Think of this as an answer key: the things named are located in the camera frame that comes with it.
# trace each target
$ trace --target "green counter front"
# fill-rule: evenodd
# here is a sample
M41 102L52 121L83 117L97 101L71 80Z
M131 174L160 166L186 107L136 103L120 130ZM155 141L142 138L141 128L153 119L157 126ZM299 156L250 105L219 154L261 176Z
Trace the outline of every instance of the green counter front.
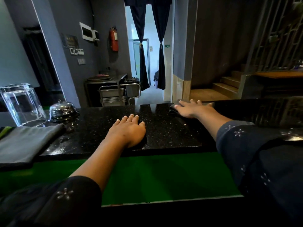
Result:
M35 163L31 169L0 173L0 195L68 177L85 160ZM217 152L120 158L102 205L240 195Z

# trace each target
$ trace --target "red fire extinguisher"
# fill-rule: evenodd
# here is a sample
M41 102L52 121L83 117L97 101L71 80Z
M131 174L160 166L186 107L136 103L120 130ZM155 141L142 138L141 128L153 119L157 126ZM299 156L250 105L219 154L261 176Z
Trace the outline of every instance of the red fire extinguisher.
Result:
M119 51L119 46L118 46L118 34L117 34L117 29L112 27L109 30L109 39L110 39L110 45L111 48L114 52Z

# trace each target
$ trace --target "dark sleeve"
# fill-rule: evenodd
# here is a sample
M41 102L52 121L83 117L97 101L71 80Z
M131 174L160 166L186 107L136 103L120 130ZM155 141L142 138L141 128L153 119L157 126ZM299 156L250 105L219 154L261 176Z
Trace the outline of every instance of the dark sleeve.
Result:
M303 142L290 131L235 126L220 139L219 152L240 192L296 224L303 213Z
M32 186L0 199L0 226L93 226L101 199L98 184L83 176Z

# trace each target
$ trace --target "wooden tabletop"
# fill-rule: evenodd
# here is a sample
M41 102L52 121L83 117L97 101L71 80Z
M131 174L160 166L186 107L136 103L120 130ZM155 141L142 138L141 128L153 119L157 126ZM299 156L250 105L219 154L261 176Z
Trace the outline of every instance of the wooden tabletop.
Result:
M303 77L303 72L300 71L256 72L255 75L264 76L273 79L300 78Z

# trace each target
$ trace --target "glass container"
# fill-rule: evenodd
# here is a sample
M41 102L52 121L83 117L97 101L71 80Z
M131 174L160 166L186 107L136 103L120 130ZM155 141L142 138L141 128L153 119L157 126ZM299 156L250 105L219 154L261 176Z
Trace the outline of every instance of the glass container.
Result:
M39 126L46 115L30 84L0 87L1 96L17 126Z

